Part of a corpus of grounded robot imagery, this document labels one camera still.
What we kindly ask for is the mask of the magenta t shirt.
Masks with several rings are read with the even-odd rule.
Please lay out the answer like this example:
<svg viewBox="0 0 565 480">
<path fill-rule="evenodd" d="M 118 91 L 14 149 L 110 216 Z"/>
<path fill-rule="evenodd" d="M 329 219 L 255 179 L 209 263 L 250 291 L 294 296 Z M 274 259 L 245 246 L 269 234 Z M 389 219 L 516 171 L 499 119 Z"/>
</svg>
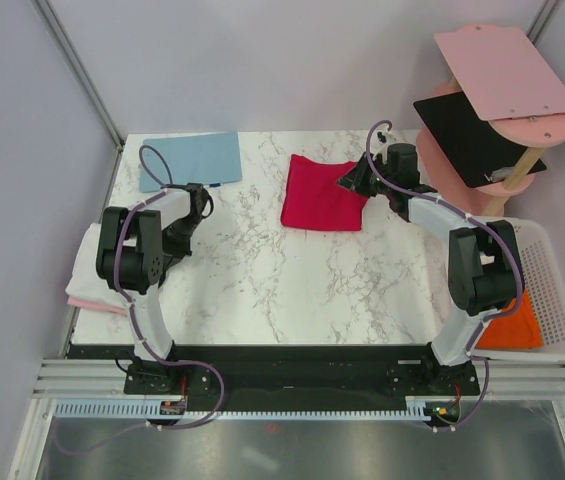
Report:
<svg viewBox="0 0 565 480">
<path fill-rule="evenodd" d="M 284 227 L 322 231 L 359 232 L 367 197 L 338 185 L 355 162 L 327 164 L 292 154 L 280 222 Z"/>
</svg>

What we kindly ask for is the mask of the white t shirt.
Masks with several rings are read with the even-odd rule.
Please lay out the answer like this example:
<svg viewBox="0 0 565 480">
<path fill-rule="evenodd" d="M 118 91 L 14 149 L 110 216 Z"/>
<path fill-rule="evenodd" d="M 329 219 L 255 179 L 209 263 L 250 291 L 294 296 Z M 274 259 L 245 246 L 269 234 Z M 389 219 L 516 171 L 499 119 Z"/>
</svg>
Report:
<svg viewBox="0 0 565 480">
<path fill-rule="evenodd" d="M 68 302 L 73 306 L 112 306 L 108 298 L 111 290 L 96 272 L 96 256 L 101 225 L 92 223 L 84 233 L 79 246 L 71 277 L 65 289 Z"/>
</svg>

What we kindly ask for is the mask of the pink t shirt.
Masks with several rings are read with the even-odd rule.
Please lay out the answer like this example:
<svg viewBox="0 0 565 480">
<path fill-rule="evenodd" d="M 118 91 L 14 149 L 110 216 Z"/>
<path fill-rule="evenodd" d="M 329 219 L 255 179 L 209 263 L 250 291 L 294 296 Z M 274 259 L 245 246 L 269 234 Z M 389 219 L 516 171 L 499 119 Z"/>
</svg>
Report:
<svg viewBox="0 0 565 480">
<path fill-rule="evenodd" d="M 69 306 L 72 306 L 72 307 L 75 307 L 75 308 L 85 309 L 85 310 L 89 310 L 89 311 L 108 312 L 108 313 L 113 313 L 113 314 L 117 314 L 117 315 L 125 315 L 126 314 L 125 308 L 121 308 L 121 307 L 117 307 L 117 306 L 113 306 L 113 305 L 108 305 L 108 304 L 101 304 L 101 303 L 97 303 L 97 302 L 91 302 L 91 301 L 83 300 L 83 299 L 76 298 L 76 297 L 73 297 L 73 296 L 68 297 L 67 304 Z"/>
</svg>

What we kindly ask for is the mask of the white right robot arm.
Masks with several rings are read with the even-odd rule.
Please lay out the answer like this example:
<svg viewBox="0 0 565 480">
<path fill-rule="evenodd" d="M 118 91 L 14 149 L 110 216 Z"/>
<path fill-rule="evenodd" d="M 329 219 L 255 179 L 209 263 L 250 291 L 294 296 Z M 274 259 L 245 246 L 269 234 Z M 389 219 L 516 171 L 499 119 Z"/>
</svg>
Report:
<svg viewBox="0 0 565 480">
<path fill-rule="evenodd" d="M 454 367 L 469 361 L 490 323 L 521 306 L 524 282 L 512 225 L 486 222 L 445 201 L 420 181 L 413 156 L 388 163 L 379 157 L 362 159 L 337 184 L 367 198 L 386 197 L 394 213 L 446 245 L 452 305 L 430 344 L 435 359 L 419 371 L 427 391 L 445 392 L 456 381 Z"/>
</svg>

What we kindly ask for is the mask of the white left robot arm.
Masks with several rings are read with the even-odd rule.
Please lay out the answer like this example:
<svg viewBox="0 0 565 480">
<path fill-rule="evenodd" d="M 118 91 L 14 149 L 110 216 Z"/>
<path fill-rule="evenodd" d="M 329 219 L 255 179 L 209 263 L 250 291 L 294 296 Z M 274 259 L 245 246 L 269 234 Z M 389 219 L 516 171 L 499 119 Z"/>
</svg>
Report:
<svg viewBox="0 0 565 480">
<path fill-rule="evenodd" d="M 108 207 L 100 223 L 95 268 L 98 277 L 125 302 L 134 355 L 153 362 L 147 382 L 170 393 L 181 382 L 181 369 L 171 352 L 159 300 L 168 271 L 192 255 L 192 237 L 213 213 L 214 203 L 200 184 L 169 185 L 133 208 Z"/>
</svg>

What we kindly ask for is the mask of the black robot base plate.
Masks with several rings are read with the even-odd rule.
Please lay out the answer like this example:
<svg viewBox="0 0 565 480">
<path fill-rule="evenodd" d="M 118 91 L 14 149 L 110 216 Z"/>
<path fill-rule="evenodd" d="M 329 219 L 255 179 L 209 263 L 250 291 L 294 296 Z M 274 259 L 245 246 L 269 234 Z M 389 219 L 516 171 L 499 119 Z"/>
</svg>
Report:
<svg viewBox="0 0 565 480">
<path fill-rule="evenodd" d="M 177 366 L 132 358 L 124 391 L 184 395 L 197 406 L 398 407 L 409 396 L 480 392 L 471 361 L 436 363 L 429 345 L 176 345 Z"/>
</svg>

